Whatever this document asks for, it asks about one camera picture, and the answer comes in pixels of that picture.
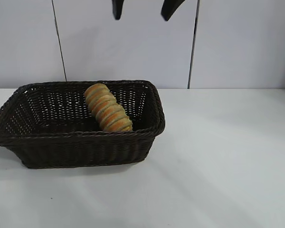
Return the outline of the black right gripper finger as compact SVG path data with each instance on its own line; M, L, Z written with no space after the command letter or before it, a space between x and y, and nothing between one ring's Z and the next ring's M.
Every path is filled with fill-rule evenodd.
M124 0L112 0L112 10L115 20L119 20L122 15Z
M184 0L165 0L161 8L161 15L168 21Z

